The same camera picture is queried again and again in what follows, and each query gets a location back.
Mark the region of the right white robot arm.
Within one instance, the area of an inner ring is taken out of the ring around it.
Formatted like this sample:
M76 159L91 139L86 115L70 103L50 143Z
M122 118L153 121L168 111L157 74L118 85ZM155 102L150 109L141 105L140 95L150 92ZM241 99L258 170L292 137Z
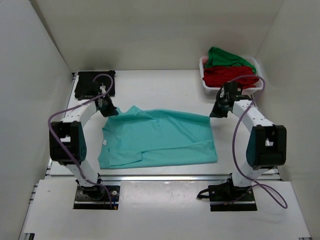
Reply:
M250 133L245 151L245 162L227 180L210 185L197 195L199 200L216 197L217 204L231 204L240 200L252 188L263 173L282 166L286 162L287 130L268 120L247 95L226 94L217 96L210 113L212 118L226 118L231 112L238 117L236 128L244 124Z

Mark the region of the teal t shirt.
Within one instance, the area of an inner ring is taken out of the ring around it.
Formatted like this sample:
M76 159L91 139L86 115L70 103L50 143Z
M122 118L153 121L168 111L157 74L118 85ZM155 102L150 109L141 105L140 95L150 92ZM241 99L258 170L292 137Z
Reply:
M102 128L101 169L210 164L218 161L210 118L132 106Z

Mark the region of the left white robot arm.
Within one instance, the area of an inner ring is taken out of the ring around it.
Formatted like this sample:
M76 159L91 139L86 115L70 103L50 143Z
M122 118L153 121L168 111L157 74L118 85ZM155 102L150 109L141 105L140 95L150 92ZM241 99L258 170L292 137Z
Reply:
M86 159L87 145L83 127L96 112L103 117L118 114L110 97L87 100L79 105L58 111L47 121L50 158L69 169L77 184L93 199L111 198L110 191L101 183L101 177Z

